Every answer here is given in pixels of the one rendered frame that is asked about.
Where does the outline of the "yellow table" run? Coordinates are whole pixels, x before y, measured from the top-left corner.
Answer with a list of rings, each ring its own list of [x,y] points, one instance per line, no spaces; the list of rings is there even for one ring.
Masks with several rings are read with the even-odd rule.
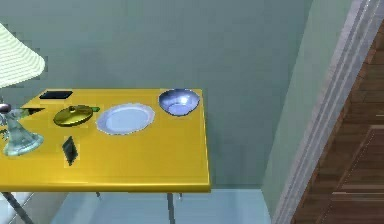
[[[44,136],[31,153],[8,157],[0,138],[0,192],[149,192],[211,190],[204,103],[175,117],[161,109],[160,89],[74,89],[67,99],[34,97],[25,104],[40,111],[20,120]],[[152,124],[129,135],[107,135],[96,127],[99,114],[75,127],[58,127],[54,115],[72,105],[102,112],[124,103],[141,103],[155,112]],[[78,156],[69,166],[62,149],[73,137]]]

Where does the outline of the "dark green small card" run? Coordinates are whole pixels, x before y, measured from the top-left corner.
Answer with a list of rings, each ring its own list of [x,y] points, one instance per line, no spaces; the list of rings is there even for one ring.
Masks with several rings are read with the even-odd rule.
[[[71,166],[78,156],[78,151],[75,146],[73,137],[70,136],[62,145],[63,152],[65,154],[68,165]]]

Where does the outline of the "blue metal bowl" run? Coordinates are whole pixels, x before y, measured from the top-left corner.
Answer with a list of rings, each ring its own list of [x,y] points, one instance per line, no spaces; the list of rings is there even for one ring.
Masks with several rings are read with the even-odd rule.
[[[158,97],[159,106],[172,116],[186,116],[197,108],[200,96],[190,89],[170,89]]]

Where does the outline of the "olive green round lid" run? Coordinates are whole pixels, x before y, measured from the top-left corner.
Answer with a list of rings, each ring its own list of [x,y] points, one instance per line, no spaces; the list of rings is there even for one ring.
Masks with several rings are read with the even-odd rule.
[[[98,107],[73,105],[57,112],[53,122],[60,127],[73,127],[87,122],[98,111]]]

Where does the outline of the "white table lamp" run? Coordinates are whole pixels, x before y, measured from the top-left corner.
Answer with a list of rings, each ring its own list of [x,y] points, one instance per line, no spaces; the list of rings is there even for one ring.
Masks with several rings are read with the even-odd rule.
[[[15,37],[0,23],[0,89],[38,77],[45,69],[45,60]],[[19,119],[23,110],[13,109],[0,100],[0,116],[5,120],[8,142],[3,153],[20,156],[37,149],[44,137],[26,130]]]

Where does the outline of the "white plate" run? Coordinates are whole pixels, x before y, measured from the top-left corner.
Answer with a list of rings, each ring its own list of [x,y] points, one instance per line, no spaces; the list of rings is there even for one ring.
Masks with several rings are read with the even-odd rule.
[[[127,103],[104,111],[96,121],[99,131],[108,135],[129,135],[148,127],[155,118],[154,110],[140,103]]]

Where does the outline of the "brown wooden door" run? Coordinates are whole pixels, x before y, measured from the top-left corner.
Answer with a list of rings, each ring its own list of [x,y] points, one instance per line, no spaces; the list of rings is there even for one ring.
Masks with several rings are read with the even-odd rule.
[[[384,224],[384,19],[290,224]]]

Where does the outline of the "black flat rectangle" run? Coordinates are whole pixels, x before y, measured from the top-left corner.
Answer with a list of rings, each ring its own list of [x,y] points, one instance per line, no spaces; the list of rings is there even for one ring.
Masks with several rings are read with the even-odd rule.
[[[72,91],[46,91],[39,96],[40,99],[67,99],[72,95]]]

